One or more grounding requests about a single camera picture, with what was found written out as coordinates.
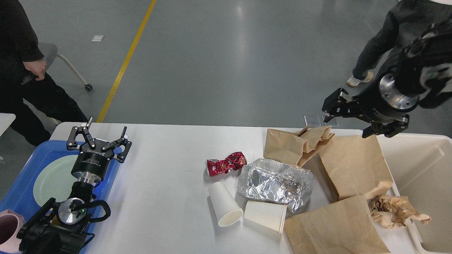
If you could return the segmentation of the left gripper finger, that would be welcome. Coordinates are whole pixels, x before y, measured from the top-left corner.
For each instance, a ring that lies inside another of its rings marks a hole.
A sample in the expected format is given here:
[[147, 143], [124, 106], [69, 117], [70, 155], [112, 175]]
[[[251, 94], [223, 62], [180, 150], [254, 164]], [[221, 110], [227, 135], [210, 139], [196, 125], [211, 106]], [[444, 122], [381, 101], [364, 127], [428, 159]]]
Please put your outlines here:
[[[88, 121], [84, 126], [74, 126], [71, 129], [69, 138], [66, 143], [66, 148], [68, 151], [79, 150], [80, 152], [92, 152], [96, 149], [95, 140], [92, 135], [89, 133], [89, 128], [92, 124], [93, 117], [89, 117]], [[84, 138], [84, 143], [82, 145], [78, 145], [76, 141], [76, 137], [78, 135], [82, 135]]]
[[[119, 163], [125, 162], [129, 150], [132, 146], [132, 142], [129, 141], [129, 139], [126, 137], [126, 129], [127, 127], [124, 126], [121, 136], [117, 140], [102, 146], [102, 154], [104, 157], [109, 160], [117, 160]], [[115, 153], [115, 149], [121, 146], [123, 147], [123, 150], [120, 153]]]

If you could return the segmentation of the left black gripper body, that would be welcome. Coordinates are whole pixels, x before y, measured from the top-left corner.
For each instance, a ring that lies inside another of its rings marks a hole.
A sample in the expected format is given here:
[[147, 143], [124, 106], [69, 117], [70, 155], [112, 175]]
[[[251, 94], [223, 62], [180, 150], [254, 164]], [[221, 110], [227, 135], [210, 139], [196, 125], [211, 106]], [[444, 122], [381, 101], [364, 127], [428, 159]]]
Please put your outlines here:
[[102, 148], [109, 144], [102, 139], [94, 139], [95, 148], [89, 143], [83, 143], [71, 170], [71, 175], [77, 179], [90, 179], [89, 183], [100, 183], [104, 180], [108, 166], [113, 158], [113, 148], [103, 151]]

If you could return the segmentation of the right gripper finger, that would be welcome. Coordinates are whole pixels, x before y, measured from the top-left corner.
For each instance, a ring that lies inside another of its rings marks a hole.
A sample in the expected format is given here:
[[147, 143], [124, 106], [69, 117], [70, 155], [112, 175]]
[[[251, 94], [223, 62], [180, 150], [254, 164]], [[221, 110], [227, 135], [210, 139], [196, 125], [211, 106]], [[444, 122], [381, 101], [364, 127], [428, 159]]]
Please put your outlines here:
[[326, 113], [326, 117], [323, 119], [324, 123], [328, 123], [335, 117], [357, 118], [360, 120], [364, 117], [358, 100], [354, 96], [349, 95], [344, 88], [338, 88], [324, 100], [322, 111]]
[[371, 135], [384, 135], [385, 137], [394, 137], [395, 135], [408, 129], [410, 116], [404, 115], [398, 117], [396, 120], [383, 124], [370, 121], [370, 126], [363, 130], [362, 138], [370, 137]]

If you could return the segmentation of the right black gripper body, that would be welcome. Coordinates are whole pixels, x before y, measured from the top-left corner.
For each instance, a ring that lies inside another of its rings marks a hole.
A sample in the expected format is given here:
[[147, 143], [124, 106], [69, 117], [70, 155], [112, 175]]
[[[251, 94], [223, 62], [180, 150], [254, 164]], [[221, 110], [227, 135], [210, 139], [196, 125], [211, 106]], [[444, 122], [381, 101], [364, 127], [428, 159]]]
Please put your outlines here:
[[355, 100], [371, 121], [389, 123], [413, 111], [419, 96], [403, 94], [397, 88], [394, 74], [385, 73], [356, 95]]

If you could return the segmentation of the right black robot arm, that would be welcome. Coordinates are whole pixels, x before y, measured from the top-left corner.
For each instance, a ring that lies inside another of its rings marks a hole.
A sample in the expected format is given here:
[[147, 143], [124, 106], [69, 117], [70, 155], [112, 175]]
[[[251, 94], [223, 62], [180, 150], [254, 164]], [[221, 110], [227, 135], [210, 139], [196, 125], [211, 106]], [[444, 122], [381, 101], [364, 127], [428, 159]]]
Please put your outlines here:
[[322, 106], [328, 123], [335, 117], [370, 123], [362, 137], [393, 137], [408, 129], [417, 106], [436, 108], [451, 98], [451, 19], [431, 24], [405, 47], [396, 66], [382, 73], [358, 95], [338, 88]]

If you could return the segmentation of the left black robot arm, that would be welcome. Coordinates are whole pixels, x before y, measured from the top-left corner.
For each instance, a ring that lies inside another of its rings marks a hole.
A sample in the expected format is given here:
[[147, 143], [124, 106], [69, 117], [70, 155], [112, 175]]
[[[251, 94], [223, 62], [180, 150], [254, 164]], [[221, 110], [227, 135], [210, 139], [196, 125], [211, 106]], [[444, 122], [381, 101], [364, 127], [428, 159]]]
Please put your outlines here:
[[105, 180], [111, 161], [123, 163], [131, 148], [126, 127], [117, 140], [92, 137], [92, 117], [71, 129], [66, 148], [78, 151], [71, 170], [76, 178], [67, 200], [50, 198], [18, 231], [23, 254], [78, 254], [95, 237], [87, 228], [111, 215], [108, 203], [97, 198], [95, 188]]

